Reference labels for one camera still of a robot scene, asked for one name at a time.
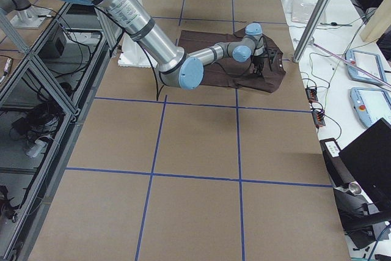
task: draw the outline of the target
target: robotic arm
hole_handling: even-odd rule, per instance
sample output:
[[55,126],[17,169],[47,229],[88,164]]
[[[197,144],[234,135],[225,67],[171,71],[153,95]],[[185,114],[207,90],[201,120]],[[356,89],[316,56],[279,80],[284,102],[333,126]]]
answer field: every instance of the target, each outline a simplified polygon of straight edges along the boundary
[[247,26],[240,42],[218,43],[194,53],[175,46],[137,0],[62,0],[75,4],[105,8],[131,39],[139,42],[158,62],[161,82],[183,89],[196,88],[203,78],[203,66],[225,57],[246,61],[254,52],[263,52],[262,29],[259,24]]

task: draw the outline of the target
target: white desk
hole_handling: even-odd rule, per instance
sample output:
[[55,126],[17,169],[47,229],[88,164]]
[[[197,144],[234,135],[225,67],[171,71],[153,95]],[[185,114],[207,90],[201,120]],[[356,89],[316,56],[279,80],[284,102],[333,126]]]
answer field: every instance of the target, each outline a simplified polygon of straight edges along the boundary
[[[306,2],[316,2],[317,0],[305,0]],[[287,23],[291,26],[304,27],[304,24],[294,23],[291,21],[291,14],[285,12],[285,16],[287,18]],[[360,16],[355,10],[350,0],[331,0],[330,4],[326,9],[326,22],[331,23],[332,21],[340,24],[348,24]],[[340,27],[338,29],[329,29],[322,30],[317,29],[314,33],[315,43],[320,46],[327,48],[329,51],[341,54],[344,52],[348,44],[350,43],[353,35],[356,33],[359,26],[362,24],[360,20],[355,21],[351,27]],[[319,26],[318,28],[332,28],[330,26],[324,27]],[[304,32],[304,28],[294,28],[290,27],[291,38],[300,39],[302,33]],[[359,36],[354,39],[351,48],[361,46],[366,44],[367,42],[363,42]],[[362,51],[367,51],[371,53],[377,53],[381,55],[384,69],[390,70],[390,66],[387,63],[384,56],[381,54],[380,49],[376,45],[376,42],[371,44],[367,44],[363,47],[359,48]],[[303,78],[308,78],[305,74],[307,73],[310,76],[310,79],[313,79],[318,86],[327,86],[327,84],[316,77],[311,75],[310,68],[310,59],[309,54],[311,52],[320,53],[323,55],[327,55],[325,52],[315,48],[313,46],[309,46],[302,59],[300,60],[299,66],[302,73]],[[350,142],[352,142],[356,137],[358,137],[361,133],[363,133],[366,129],[359,121],[357,115],[354,113],[352,104],[350,102],[349,90],[352,87],[367,87],[367,88],[377,88],[371,84],[360,83],[357,81],[353,81],[348,76],[347,68],[345,65],[340,63],[337,67],[338,60],[334,57],[322,57],[317,55],[312,55],[313,59],[313,73],[316,76],[319,76],[327,81],[329,81],[336,70],[334,78],[331,82],[331,86],[329,89],[329,93],[327,95],[327,105],[326,105],[326,114],[336,120],[341,128],[342,135],[338,140],[338,144],[341,148],[345,148]],[[318,89],[318,98],[322,105],[326,104],[326,90]],[[326,138],[336,138],[339,134],[338,126],[328,118],[325,118],[326,126],[320,128],[318,133],[319,140]],[[346,241],[349,246],[349,251],[352,257],[363,257],[365,253],[364,250],[359,252],[353,251],[354,245],[350,238],[346,237]],[[385,254],[391,255],[391,240],[381,241],[378,244],[378,247],[375,251],[377,254]]]

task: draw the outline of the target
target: black cloth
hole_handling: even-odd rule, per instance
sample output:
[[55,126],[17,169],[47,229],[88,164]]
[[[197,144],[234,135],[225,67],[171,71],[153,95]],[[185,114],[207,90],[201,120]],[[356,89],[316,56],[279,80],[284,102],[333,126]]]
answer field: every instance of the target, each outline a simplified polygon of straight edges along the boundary
[[[244,29],[234,34],[182,31],[178,46],[183,47],[187,53],[191,53],[219,42],[240,41],[244,35]],[[231,88],[248,87],[269,93],[276,91],[285,76],[282,52],[273,40],[267,36],[265,39],[268,48],[276,53],[276,57],[271,64],[269,64],[268,58],[263,58],[264,66],[261,75],[255,73],[254,64],[251,61],[240,63],[229,57],[204,66],[201,84]]]

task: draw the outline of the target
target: table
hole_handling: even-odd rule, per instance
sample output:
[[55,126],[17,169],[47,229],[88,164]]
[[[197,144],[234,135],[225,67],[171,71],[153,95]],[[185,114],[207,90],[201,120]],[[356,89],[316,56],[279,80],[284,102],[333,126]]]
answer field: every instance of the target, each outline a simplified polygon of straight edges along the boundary
[[173,41],[260,21],[287,75],[154,101],[113,59],[29,260],[349,260],[279,0],[143,3]]
[[[315,3],[317,0],[305,0],[305,2]],[[287,22],[290,25],[290,34],[291,38],[299,39],[301,34],[303,33],[303,28],[296,28],[294,26],[304,27],[304,24],[295,23],[291,21],[291,14],[288,10],[285,11],[285,16],[287,18]],[[354,20],[359,19],[360,16],[353,7],[350,0],[331,0],[330,4],[326,9],[326,22],[330,23],[332,21],[340,24],[348,24]],[[352,23],[351,27],[340,27],[338,29],[328,29],[324,30],[326,27],[318,26],[318,29],[315,31],[314,38],[315,43],[319,44],[322,47],[327,48],[329,51],[340,54],[343,53],[345,48],[348,46],[349,42],[352,40],[353,35],[356,33],[358,28],[362,22],[357,20]],[[381,60],[384,65],[385,70],[390,70],[390,65],[381,54],[380,49],[376,45],[376,42],[363,42],[359,37],[359,33],[357,37],[354,39],[351,48],[359,46],[358,50],[368,51],[371,53],[376,53],[381,55]],[[320,54],[325,54],[325,52],[313,47],[307,47],[303,58],[300,60],[300,70],[302,72],[302,78],[308,78],[310,75],[311,79],[314,79],[318,86],[326,86],[327,84],[324,81],[314,77],[311,75],[311,66],[309,54],[315,52]],[[378,89],[376,86],[367,83],[361,83],[357,81],[353,81],[349,78],[347,68],[345,65],[338,64],[338,60],[333,57],[322,57],[314,55],[313,59],[313,73],[320,78],[323,78],[329,81],[332,75],[335,72],[335,76],[332,80],[331,87],[329,89],[329,93],[327,95],[327,106],[326,106],[326,114],[331,118],[335,119],[342,128],[342,135],[338,140],[339,146],[343,149],[350,142],[352,142],[356,137],[358,137],[361,133],[363,133],[366,128],[361,124],[356,113],[354,113],[354,109],[350,102],[349,90],[352,87],[366,87],[366,88],[374,88]],[[318,98],[322,105],[326,104],[326,91],[324,89],[318,89]],[[339,134],[338,126],[326,118],[326,126],[319,129],[318,138],[327,139],[327,138],[336,138]],[[346,238],[349,244],[349,251],[352,257],[362,257],[363,252],[353,251],[354,247],[350,238]],[[385,255],[391,255],[391,241],[382,241],[378,245],[376,250],[378,253],[383,253]]]

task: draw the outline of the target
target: computer monitor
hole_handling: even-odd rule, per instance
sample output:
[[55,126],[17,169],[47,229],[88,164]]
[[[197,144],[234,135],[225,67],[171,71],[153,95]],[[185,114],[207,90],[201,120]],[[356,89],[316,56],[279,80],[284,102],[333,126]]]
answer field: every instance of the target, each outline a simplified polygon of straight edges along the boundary
[[378,120],[340,158],[378,210],[391,210],[391,125]]

